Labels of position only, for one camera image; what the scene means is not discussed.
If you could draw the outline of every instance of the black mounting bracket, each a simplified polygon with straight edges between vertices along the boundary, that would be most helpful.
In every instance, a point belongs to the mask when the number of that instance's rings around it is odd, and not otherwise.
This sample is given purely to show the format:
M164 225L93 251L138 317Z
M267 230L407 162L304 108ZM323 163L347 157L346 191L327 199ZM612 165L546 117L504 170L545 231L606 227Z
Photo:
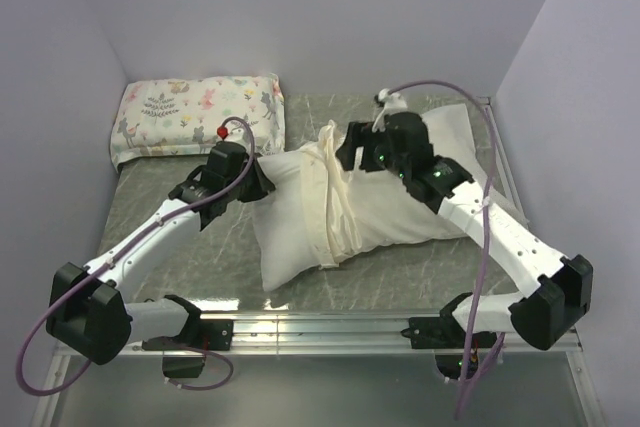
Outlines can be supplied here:
M420 349L462 349L464 330L453 317L453 311L471 292L460 294L440 311L439 317L410 317L409 327L400 334L411 341L411 348ZM473 345L479 349L489 349L498 339L495 332L473 334Z
M209 152L207 163L196 167L187 176L187 180L176 185L169 192L169 199L180 199L187 204L195 204L210 197L231 184L248 161L249 154L242 145L224 140L218 142ZM260 163L254 162L247 176L235 189L215 202L193 209L194 212L200 213L200 230L224 214L230 202L254 202L266 197L275 188L262 171Z
M60 267L53 277L49 305L88 276L86 270L71 263ZM103 365L127 345L131 317L120 292L94 279L56 309L47 319L46 329L87 359Z
M186 344L168 343L165 339L150 339L142 343L142 350L172 352L182 347L227 352L231 349L233 320L211 319L198 322L197 333ZM162 372L168 379L197 379L202 374L205 356L186 357L165 355Z
M539 350L549 350L591 305L593 266L581 255L561 260L558 272L540 276L538 290L509 307L516 332Z

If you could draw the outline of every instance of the white pillow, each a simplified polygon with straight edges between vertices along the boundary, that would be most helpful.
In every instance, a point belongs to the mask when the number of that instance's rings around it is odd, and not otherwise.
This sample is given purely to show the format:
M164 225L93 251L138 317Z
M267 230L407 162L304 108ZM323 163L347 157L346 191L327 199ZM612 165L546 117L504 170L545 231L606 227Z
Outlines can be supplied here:
M456 160L483 185L487 176L475 157L467 107L440 107L422 119L435 153ZM413 199L391 173L357 168L344 172L334 155L343 139L330 121L320 130L318 142L259 159L276 185L273 194L252 204L265 291L310 267L335 267L378 246L464 236ZM526 222L505 197L495 190L490 195L514 218Z

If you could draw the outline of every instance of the white wall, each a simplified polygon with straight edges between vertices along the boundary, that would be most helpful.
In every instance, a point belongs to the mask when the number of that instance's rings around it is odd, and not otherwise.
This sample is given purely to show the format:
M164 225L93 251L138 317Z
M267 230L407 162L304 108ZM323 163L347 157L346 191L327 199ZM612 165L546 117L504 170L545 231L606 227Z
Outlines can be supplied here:
M497 95L536 232L594 264L580 323L612 426L640 425L640 0L547 0Z
M125 76L84 0L0 0L0 12L0 423L22 427L36 399L16 386L15 356L56 269L95 255ZM42 335L28 355L36 386L51 347Z
M415 78L495 94L544 0L90 0L134 79L271 70L288 92Z

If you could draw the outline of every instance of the metal frame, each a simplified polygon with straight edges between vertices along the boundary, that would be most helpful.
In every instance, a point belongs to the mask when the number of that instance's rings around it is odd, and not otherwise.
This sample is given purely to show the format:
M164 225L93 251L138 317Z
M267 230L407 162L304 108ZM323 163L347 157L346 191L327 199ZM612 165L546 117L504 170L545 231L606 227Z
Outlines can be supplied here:
M53 389L62 385L67 375L70 361L71 356L69 355L54 354L53 359L51 359L51 365L49 366L49 372L44 381L44 389ZM31 427L48 427L51 425L59 398L60 394L40 398L31 419Z
M462 349L413 350L400 332L410 317L439 317L439 312L353 312L326 314L207 312L204 320L233 320L231 350L225 355L399 355L460 354ZM125 347L123 356L162 356L162 351L145 351L140 343ZM579 352L580 339L575 331L565 334L550 350ZM507 353L539 352L517 334L508 334ZM57 355L79 355L66 345L56 348ZM188 351L171 355L197 356Z
M498 138L498 174L505 195L522 210L511 169L507 162L500 134L492 112L491 98L480 98L486 105ZM433 355L457 354L460 349L412 350L410 341L400 335L408 326L409 317L437 317L436 310L381 311L381 312L206 312L204 319L231 319L234 321L232 347L228 355ZM566 352L569 368L586 425L605 426L593 384L586 369L582 344L577 331L571 329L550 350ZM540 352L526 344L518 335L509 334L505 340L506 353ZM161 351L143 351L140 343L128 345L122 356L162 356ZM171 355L193 356L188 351L172 351ZM79 354L64 344L55 348L45 388L60 385L66 376L70 359ZM59 400L59 394L40 399L31 426L49 426Z

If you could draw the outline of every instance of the glass panel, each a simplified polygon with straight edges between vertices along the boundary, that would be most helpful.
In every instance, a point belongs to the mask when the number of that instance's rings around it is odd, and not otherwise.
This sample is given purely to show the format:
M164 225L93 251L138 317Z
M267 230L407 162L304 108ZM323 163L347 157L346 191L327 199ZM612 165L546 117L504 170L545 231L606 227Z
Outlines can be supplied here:
M70 371L79 358L72 360ZM474 391L462 422L456 389L432 356L234 357L236 374L211 392L162 381L160 357L93 366L62 394L55 426L584 426L563 353L505 355ZM194 384L215 381L210 362Z

